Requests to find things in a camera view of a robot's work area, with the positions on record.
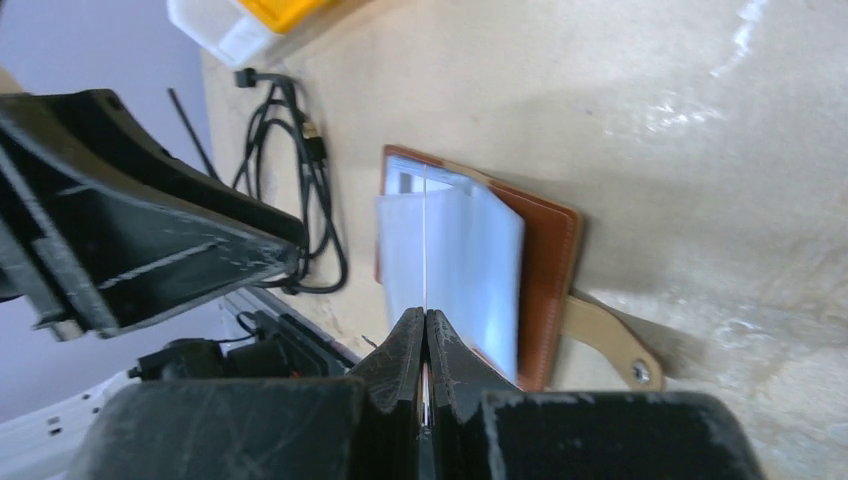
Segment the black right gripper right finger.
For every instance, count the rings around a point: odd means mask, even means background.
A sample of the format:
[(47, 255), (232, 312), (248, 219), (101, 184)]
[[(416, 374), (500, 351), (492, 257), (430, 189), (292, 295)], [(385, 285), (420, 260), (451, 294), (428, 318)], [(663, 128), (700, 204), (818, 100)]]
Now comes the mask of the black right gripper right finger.
[(740, 423), (697, 392), (523, 392), (426, 316), (429, 479), (761, 479)]

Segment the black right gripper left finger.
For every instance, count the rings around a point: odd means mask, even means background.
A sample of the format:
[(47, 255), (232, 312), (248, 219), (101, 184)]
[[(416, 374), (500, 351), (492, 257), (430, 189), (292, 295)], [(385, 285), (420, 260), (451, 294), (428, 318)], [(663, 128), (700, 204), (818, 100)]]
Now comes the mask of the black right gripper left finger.
[(422, 479), (426, 315), (404, 312), (349, 374), (151, 381), (101, 409), (73, 479)]

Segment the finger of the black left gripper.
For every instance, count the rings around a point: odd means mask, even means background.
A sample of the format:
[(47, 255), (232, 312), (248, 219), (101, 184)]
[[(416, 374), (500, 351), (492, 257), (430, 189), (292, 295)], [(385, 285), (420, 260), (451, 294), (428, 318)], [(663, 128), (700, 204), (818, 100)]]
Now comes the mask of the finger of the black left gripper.
[(108, 89), (1, 98), (1, 297), (115, 337), (289, 274), (303, 223), (174, 158)]

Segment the brown leather card holder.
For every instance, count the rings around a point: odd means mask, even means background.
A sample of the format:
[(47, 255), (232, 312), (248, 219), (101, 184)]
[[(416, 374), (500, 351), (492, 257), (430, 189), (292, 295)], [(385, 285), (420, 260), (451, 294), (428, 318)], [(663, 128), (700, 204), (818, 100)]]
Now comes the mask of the brown leather card holder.
[(438, 309), (481, 359), (526, 391), (552, 379), (562, 337), (599, 352), (625, 384), (661, 391), (660, 360), (615, 314), (575, 297), (583, 218), (478, 169), (383, 150), (375, 278), (397, 320)]

